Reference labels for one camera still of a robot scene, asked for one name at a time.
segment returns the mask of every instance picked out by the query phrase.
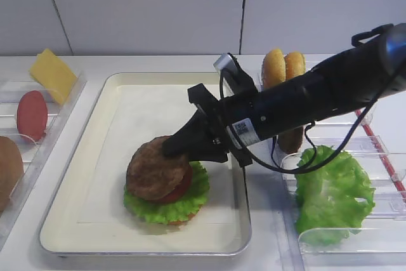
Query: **hamburger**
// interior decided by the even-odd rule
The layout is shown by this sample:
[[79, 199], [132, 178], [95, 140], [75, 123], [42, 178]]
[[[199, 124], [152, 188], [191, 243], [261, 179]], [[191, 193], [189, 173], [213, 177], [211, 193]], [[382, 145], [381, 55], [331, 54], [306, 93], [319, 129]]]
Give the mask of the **hamburger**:
[[[304, 74], [305, 57], [300, 52], [291, 52], [284, 57], [280, 49], [271, 50], [262, 64], [264, 89], [276, 86], [293, 77]], [[303, 127], [285, 131], [278, 135], [278, 145], [286, 154], [298, 152], [303, 142]]]
[[148, 223], [182, 225], [207, 202], [209, 177], [200, 162], [189, 162], [186, 155], [164, 157], [162, 144], [168, 138], [154, 138], [132, 156], [124, 205]]

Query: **white tray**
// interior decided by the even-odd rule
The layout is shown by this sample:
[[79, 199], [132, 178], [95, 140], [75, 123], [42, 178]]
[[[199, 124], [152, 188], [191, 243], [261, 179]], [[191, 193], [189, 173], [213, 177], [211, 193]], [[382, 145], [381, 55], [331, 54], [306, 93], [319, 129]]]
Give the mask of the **white tray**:
[[147, 224], [122, 196], [128, 162], [156, 136], [172, 135], [196, 108], [187, 89], [204, 83], [218, 96], [215, 73], [126, 73], [109, 77], [44, 220], [40, 241], [54, 254], [239, 254], [251, 238], [243, 170], [203, 162], [209, 201], [187, 225]]

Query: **black cable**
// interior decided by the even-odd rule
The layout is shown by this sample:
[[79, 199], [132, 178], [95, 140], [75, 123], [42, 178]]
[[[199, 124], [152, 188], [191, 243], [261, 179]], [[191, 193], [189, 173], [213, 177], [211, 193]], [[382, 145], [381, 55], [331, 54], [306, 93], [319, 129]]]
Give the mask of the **black cable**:
[[[342, 149], [347, 145], [348, 141], [350, 140], [351, 136], [353, 135], [353, 133], [355, 132], [356, 128], [358, 127], [358, 125], [361, 123], [361, 121], [364, 119], [364, 117], [367, 115], [368, 111], [374, 106], [374, 104], [378, 101], [379, 97], [384, 93], [384, 91], [386, 90], [387, 87], [389, 87], [389, 85], [395, 80], [395, 78], [401, 73], [402, 71], [402, 67], [405, 63], [402, 63], [399, 68], [397, 68], [395, 70], [395, 72], [389, 77], [389, 79], [383, 84], [383, 86], [381, 87], [381, 89], [374, 95], [374, 97], [370, 100], [370, 102], [367, 104], [367, 106], [364, 108], [364, 110], [361, 112], [361, 114], [358, 116], [358, 118], [356, 119], [356, 121], [354, 122], [354, 124], [352, 125], [352, 127], [350, 128], [350, 130], [347, 132], [347, 135], [345, 136], [344, 140], [341, 142], [341, 144], [338, 146], [338, 148], [325, 160], [323, 160], [322, 162], [320, 162], [317, 165], [314, 166], [306, 166], [307, 164], [311, 164], [311, 162], [314, 161], [314, 159], [316, 158], [316, 154], [313, 154], [313, 157], [311, 158], [311, 162], [307, 162], [306, 164], [299, 166], [295, 169], [292, 170], [287, 170], [287, 169], [283, 169], [280, 166], [276, 167], [276, 166], [272, 166], [271, 164], [265, 163], [264, 161], [262, 161], [261, 159], [257, 158], [248, 148], [247, 146], [242, 142], [240, 136], [237, 134], [237, 132], [234, 130], [232, 124], [230, 123], [230, 120], [228, 118], [228, 113], [227, 113], [227, 109], [226, 109], [226, 103], [225, 103], [225, 98], [224, 98], [224, 91], [223, 91], [223, 83], [224, 83], [224, 73], [227, 72], [229, 74], [231, 74], [230, 70], [227, 68], [224, 68], [221, 70], [220, 72], [220, 98], [221, 98], [221, 105], [222, 105], [222, 109], [223, 109], [223, 116], [224, 116], [224, 120], [225, 120], [225, 125], [228, 126], [230, 128], [230, 131], [232, 133], [232, 135], [235, 137], [237, 143], [242, 147], [242, 150], [249, 155], [249, 157], [256, 161], [258, 164], [264, 166], [265, 168], [271, 169], [273, 171], [277, 171], [279, 173], [285, 173], [285, 174], [305, 174], [305, 173], [310, 173], [312, 171], [315, 171], [323, 166], [325, 166], [326, 164], [328, 164], [329, 162], [331, 162], [335, 157], [337, 157], [337, 155], [342, 151]], [[307, 127], [305, 128], [306, 130], [309, 130], [311, 127], [313, 127], [312, 125], [307, 125]], [[306, 132], [304, 134], [304, 136], [306, 137], [306, 139], [308, 141], [310, 141], [310, 139], [308, 138]], [[310, 141], [310, 143], [313, 146], [313, 149], [315, 150], [316, 147], [314, 146], [314, 144]]]

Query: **bread roll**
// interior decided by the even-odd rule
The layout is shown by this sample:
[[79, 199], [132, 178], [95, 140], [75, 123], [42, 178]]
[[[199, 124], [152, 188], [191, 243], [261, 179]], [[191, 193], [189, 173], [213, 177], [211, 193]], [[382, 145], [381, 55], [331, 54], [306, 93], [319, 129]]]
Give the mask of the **bread roll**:
[[264, 89], [276, 86], [286, 80], [286, 64], [280, 49], [269, 52], [262, 63], [262, 82]]
[[0, 211], [6, 208], [10, 193], [23, 174], [23, 161], [17, 145], [0, 136]]
[[[286, 55], [286, 80], [304, 74], [306, 70], [305, 57], [300, 52]], [[278, 136], [278, 145], [286, 154], [293, 154], [300, 149], [303, 143], [303, 127], [285, 131]]]

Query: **red sausage slice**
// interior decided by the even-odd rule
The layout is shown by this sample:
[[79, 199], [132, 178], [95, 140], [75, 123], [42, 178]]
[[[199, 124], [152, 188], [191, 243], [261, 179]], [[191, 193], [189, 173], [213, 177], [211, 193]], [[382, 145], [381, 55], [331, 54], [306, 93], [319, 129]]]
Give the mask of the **red sausage slice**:
[[39, 91], [30, 91], [23, 95], [17, 109], [17, 129], [22, 135], [40, 140], [44, 136], [48, 108]]

